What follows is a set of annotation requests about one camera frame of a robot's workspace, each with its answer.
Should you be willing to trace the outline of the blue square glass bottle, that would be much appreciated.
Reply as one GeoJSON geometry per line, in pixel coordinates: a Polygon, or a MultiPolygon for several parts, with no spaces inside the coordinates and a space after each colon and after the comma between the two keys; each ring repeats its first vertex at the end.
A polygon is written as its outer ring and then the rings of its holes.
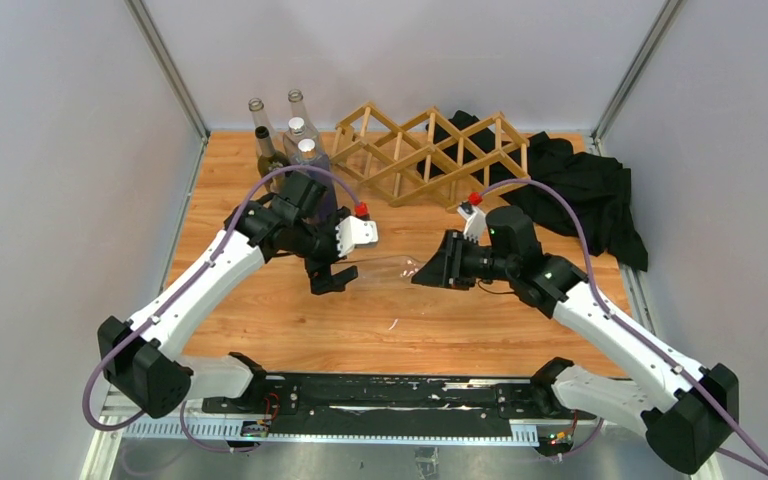
{"type": "MultiPolygon", "coordinates": [[[[294,165],[308,165],[324,171],[330,170],[329,157],[324,153],[314,139],[303,138],[290,155],[290,161],[294,165]]],[[[326,191],[316,209],[312,222],[316,225],[323,223],[329,215],[337,210],[337,198],[333,179],[323,173],[307,171],[306,174],[323,184],[326,191]]]]}

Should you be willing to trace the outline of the dark green wine bottle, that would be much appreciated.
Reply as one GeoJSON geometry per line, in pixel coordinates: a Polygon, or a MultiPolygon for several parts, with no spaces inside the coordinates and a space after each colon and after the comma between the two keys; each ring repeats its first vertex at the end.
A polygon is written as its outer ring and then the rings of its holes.
{"type": "MultiPolygon", "coordinates": [[[[261,177],[291,165],[289,158],[275,147],[270,130],[266,126],[258,126],[254,134],[259,148],[257,169],[261,177]]],[[[267,190],[278,193],[284,184],[285,177],[285,174],[279,174],[269,179],[266,182],[267,190]]]]}

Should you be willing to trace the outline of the clear wine bottle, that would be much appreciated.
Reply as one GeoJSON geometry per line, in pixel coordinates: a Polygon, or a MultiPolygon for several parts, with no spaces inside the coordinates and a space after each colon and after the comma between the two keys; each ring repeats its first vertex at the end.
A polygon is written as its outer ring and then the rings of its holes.
{"type": "Polygon", "coordinates": [[[311,126],[313,122],[304,103],[302,91],[297,88],[291,89],[287,94],[287,98],[290,103],[292,116],[302,118],[306,125],[311,126]]]}
{"type": "Polygon", "coordinates": [[[269,131],[272,141],[278,140],[279,135],[276,133],[276,130],[268,116],[263,100],[258,97],[251,98],[248,101],[248,109],[252,115],[254,127],[265,127],[269,131]]]}

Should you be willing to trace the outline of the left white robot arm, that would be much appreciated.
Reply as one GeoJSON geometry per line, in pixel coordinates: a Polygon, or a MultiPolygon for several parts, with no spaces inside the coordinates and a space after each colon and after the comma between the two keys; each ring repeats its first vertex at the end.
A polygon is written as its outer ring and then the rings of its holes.
{"type": "Polygon", "coordinates": [[[97,331],[101,360],[87,385],[104,378],[130,400],[139,416],[162,418],[191,400],[228,398],[243,413],[258,411],[266,386],[256,364],[238,353],[186,356],[191,336],[243,280],[282,254],[303,259],[314,295],[342,292],[357,278],[355,267],[332,265],[379,240],[367,205],[355,192],[318,224],[311,218],[325,193],[322,178],[347,183],[318,167],[290,166],[274,173],[281,190],[261,201],[260,179],[232,211],[212,243],[168,288],[126,320],[108,317],[97,331]]]}

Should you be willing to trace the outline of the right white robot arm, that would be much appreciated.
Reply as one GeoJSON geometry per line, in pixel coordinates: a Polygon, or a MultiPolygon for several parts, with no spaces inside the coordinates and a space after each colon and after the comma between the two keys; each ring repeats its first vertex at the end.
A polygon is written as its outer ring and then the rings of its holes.
{"type": "Polygon", "coordinates": [[[617,308],[568,259],[543,251],[532,220],[518,207],[483,212],[462,205],[463,230],[444,232],[414,284],[469,290],[504,281],[524,304],[577,332],[626,374],[595,375],[555,358],[531,378],[531,403],[544,417],[584,411],[642,436],[668,466],[697,473],[739,418],[739,381],[727,366],[708,368],[673,349],[617,308]]]}

